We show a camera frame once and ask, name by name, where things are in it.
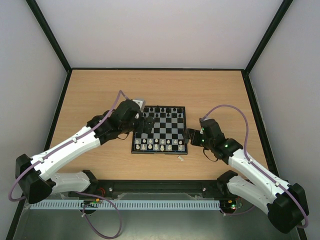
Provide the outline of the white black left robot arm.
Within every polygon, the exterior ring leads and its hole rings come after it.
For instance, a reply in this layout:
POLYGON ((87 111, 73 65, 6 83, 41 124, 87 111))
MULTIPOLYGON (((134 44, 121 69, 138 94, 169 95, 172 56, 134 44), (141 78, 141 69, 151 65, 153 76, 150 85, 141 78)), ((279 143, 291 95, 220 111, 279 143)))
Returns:
POLYGON ((144 100, 126 99, 116 109, 94 116, 60 144, 32 157, 20 155, 15 161, 15 182, 24 199, 35 204, 53 193, 88 191, 96 180, 89 170, 62 174, 58 174, 58 170, 121 134, 128 135, 138 128, 150 133, 154 122, 143 116, 145 104, 144 100))

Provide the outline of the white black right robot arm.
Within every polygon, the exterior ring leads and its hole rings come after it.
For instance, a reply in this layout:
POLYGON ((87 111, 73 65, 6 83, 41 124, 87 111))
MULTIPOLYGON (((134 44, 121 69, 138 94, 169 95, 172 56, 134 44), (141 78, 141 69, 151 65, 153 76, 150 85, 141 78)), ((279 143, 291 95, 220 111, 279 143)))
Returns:
POLYGON ((214 119, 200 123, 201 130, 187 128, 184 141, 209 150, 218 159, 233 168, 217 179, 218 191, 237 195, 263 211, 271 224, 287 234, 304 221, 309 214, 302 186, 274 175, 252 158, 233 138, 226 138, 214 119))

